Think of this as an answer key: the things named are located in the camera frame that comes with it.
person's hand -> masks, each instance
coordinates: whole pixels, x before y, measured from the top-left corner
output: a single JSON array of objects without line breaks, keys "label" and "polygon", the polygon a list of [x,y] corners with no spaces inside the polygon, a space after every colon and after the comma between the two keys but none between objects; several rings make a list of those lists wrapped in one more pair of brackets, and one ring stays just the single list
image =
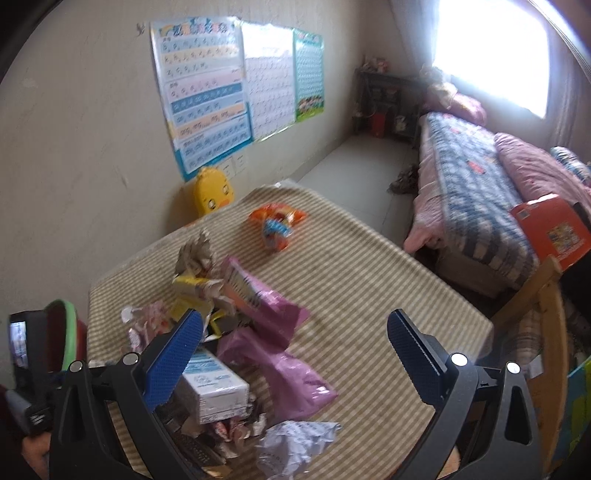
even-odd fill
[{"label": "person's hand", "polygon": [[45,432],[37,437],[24,437],[22,440],[22,457],[29,466],[35,470],[41,480],[49,478],[47,470],[47,459],[44,458],[49,452],[51,433]]}]

green rim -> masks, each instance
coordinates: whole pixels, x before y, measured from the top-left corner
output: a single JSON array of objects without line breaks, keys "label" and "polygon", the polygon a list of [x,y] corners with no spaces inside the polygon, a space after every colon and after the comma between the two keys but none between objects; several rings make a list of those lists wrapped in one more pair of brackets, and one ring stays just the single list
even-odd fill
[{"label": "green rim", "polygon": [[54,300],[45,307],[45,311],[58,304],[63,305],[66,311],[66,341],[64,343],[64,360],[61,363],[61,369],[67,370],[70,364],[76,360],[76,308],[67,300]]}]

yellow duck toy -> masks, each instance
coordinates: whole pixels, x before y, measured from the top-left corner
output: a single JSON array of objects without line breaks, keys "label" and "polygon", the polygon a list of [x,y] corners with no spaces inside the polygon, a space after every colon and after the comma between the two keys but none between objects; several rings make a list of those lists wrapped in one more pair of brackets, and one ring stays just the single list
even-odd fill
[{"label": "yellow duck toy", "polygon": [[202,217],[232,203],[234,189],[221,170],[203,167],[197,175],[193,197],[197,214]]}]

camera screen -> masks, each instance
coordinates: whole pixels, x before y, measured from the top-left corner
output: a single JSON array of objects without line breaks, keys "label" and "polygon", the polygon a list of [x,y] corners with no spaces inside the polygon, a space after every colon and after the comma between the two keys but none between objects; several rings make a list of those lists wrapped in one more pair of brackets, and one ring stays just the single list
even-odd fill
[{"label": "camera screen", "polygon": [[28,368],[27,359],[27,324],[14,322],[10,324],[10,347],[14,363],[21,368]]}]

green poster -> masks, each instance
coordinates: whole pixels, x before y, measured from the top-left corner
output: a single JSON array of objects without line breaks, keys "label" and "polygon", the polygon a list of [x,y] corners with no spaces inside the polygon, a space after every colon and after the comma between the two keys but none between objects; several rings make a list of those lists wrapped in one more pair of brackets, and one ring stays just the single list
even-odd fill
[{"label": "green poster", "polygon": [[322,35],[294,29],[295,117],[301,122],[324,111]]}]

